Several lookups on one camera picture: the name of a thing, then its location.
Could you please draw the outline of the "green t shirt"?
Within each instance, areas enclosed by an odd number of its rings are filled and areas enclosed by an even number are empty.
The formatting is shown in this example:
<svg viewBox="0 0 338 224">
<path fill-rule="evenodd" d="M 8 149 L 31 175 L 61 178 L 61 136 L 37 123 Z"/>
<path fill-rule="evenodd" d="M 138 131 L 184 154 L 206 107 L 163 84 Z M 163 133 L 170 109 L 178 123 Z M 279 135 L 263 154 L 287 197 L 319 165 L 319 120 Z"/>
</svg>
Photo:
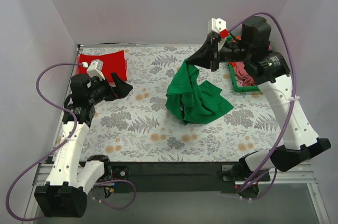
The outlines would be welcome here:
<svg viewBox="0 0 338 224">
<path fill-rule="evenodd" d="M 197 83 L 199 72 L 184 61 L 166 92 L 165 107 L 184 124 L 208 124 L 233 109 L 220 88 L 207 80 Z"/>
</svg>

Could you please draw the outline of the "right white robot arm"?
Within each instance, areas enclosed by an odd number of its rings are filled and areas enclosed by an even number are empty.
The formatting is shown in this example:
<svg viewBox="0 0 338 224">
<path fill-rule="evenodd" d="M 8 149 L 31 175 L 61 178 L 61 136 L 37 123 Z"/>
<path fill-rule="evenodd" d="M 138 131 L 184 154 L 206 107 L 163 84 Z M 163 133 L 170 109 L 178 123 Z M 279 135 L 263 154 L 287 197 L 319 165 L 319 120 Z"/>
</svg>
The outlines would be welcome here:
<svg viewBox="0 0 338 224">
<path fill-rule="evenodd" d="M 266 97 L 280 127 L 272 149 L 248 154 L 230 170 L 251 180 L 261 170 L 285 172 L 331 148 L 327 138 L 312 128 L 296 96 L 296 79 L 291 59 L 270 49 L 271 26 L 263 13 L 241 23 L 240 39 L 228 42 L 231 31 L 226 21 L 212 18 L 204 44 L 187 60 L 189 64 L 216 71 L 221 62 L 240 62 Z"/>
</svg>

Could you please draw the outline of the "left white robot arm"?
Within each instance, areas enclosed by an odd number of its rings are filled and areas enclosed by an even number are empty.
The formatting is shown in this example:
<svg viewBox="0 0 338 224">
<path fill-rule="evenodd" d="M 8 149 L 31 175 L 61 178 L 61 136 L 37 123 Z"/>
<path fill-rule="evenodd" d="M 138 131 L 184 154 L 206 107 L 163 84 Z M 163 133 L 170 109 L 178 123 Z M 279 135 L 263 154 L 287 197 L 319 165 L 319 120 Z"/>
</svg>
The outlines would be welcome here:
<svg viewBox="0 0 338 224">
<path fill-rule="evenodd" d="M 57 151 L 52 170 L 42 186 L 34 192 L 45 217 L 80 218 L 87 207 L 87 195 L 96 182 L 113 177 L 107 155 L 93 155 L 84 168 L 79 169 L 83 144 L 89 133 L 95 105 L 125 98 L 133 89 L 112 73 L 114 86 L 107 79 L 77 74 L 70 80 L 71 94 L 66 97 L 62 119 L 61 147 Z"/>
</svg>

